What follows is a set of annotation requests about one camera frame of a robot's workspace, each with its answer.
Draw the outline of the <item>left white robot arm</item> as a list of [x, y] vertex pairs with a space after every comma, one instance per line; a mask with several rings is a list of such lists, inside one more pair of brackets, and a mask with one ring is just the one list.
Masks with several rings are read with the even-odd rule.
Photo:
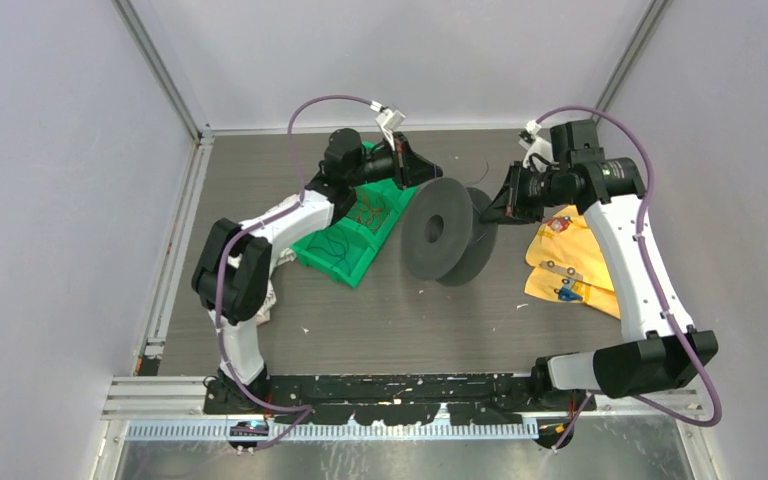
[[267, 398], [265, 361], [255, 315], [267, 299], [280, 253], [339, 222], [353, 208], [361, 185], [389, 180], [399, 189], [442, 177], [443, 170], [394, 133], [368, 147], [359, 132], [333, 132], [318, 170], [288, 205], [241, 222], [216, 221], [196, 264], [192, 290], [216, 326], [220, 369], [232, 384], [228, 400], [240, 412], [258, 412]]

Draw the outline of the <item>black cable spool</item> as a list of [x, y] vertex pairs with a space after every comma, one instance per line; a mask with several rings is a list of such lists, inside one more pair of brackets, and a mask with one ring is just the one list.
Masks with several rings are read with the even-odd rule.
[[491, 198], [452, 178], [430, 182], [403, 216], [401, 259], [411, 276], [448, 287], [465, 285], [487, 265], [498, 226], [480, 220]]

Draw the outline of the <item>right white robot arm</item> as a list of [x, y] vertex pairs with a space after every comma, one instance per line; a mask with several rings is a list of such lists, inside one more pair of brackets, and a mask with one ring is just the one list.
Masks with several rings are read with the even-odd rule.
[[481, 214], [484, 223], [523, 225], [548, 207], [571, 205], [584, 217], [606, 262], [618, 301], [622, 343], [595, 351], [539, 358], [531, 397], [556, 410], [571, 390], [610, 398], [687, 386], [719, 345], [700, 331], [677, 298], [642, 207], [647, 190], [634, 160], [606, 157], [592, 120], [550, 128], [531, 121], [520, 134], [527, 153], [510, 165], [504, 183]]

